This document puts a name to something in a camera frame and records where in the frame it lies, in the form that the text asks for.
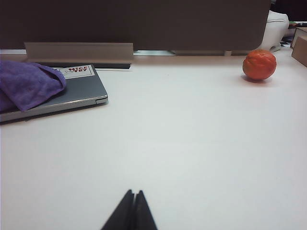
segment silver laptop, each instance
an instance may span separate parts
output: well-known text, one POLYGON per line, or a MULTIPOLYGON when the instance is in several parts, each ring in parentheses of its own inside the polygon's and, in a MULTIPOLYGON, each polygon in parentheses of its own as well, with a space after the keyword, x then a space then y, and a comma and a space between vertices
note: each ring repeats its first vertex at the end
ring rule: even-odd
POLYGON ((1 112, 0 123, 107 102, 107 92, 93 65, 58 70, 66 79, 66 88, 62 92, 25 112, 17 109, 1 112))

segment black object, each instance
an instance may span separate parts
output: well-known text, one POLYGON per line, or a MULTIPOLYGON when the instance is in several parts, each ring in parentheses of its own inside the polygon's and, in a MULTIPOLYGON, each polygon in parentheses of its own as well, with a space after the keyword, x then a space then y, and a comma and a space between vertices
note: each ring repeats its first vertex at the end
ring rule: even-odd
POLYGON ((307 21, 307 0, 276 0, 271 10, 288 15, 290 21, 307 21))
POLYGON ((124 42, 135 50, 252 50, 269 8, 270 0, 3 0, 0 48, 124 42))
POLYGON ((40 62, 43 66, 49 67, 71 67, 71 66, 86 66, 86 65, 94 65, 97 69, 129 69, 130 63, 58 63, 58 62, 40 62))
POLYGON ((158 230, 143 191, 128 190, 101 230, 158 230))
POLYGON ((298 27, 307 27, 307 23, 291 23, 288 29, 295 29, 298 27))

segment sticker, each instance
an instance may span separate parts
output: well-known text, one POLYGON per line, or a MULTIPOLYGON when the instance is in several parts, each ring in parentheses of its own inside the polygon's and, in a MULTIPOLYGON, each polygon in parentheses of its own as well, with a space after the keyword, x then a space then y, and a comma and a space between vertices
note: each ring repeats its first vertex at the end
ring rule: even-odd
POLYGON ((64 75, 65 79, 82 78, 82 77, 89 77, 95 75, 93 68, 90 65, 60 68, 57 70, 64 75))

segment gray panel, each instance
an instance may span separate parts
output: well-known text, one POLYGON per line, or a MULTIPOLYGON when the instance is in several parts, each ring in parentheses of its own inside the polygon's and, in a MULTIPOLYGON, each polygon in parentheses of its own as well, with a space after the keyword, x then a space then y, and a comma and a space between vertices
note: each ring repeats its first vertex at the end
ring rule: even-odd
POLYGON ((131 63, 132 43, 25 43, 29 62, 131 63))
POLYGON ((0 48, 24 42, 128 42, 136 50, 252 50, 270 0, 41 0, 1 3, 0 48))

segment computer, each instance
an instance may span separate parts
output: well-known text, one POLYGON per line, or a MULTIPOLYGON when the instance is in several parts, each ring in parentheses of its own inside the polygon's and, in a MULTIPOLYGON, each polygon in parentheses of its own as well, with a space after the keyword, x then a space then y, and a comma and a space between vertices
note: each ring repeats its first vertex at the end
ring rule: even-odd
POLYGON ((36 115, 104 104, 108 101, 107 92, 93 65, 58 69, 66 79, 66 88, 46 102, 21 112, 18 109, 0 113, 0 123, 36 115))

